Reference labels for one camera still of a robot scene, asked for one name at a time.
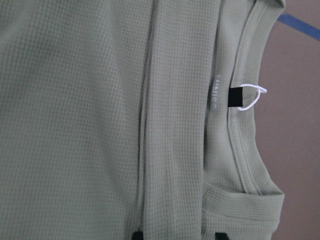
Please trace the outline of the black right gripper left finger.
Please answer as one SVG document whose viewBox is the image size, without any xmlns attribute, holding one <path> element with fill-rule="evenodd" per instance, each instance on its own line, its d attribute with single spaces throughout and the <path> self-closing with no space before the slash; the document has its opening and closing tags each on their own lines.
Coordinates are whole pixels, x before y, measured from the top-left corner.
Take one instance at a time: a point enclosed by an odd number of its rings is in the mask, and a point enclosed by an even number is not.
<svg viewBox="0 0 320 240">
<path fill-rule="evenodd" d="M 142 231 L 135 231 L 132 234 L 131 240 L 144 240 L 144 234 Z"/>
</svg>

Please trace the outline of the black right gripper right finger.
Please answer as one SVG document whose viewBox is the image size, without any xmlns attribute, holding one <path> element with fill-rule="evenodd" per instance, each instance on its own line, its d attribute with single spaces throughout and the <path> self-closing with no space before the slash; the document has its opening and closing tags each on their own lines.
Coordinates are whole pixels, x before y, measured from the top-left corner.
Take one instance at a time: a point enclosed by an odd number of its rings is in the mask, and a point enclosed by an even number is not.
<svg viewBox="0 0 320 240">
<path fill-rule="evenodd" d="M 229 236 L 225 232 L 216 232 L 215 240 L 230 240 Z"/>
</svg>

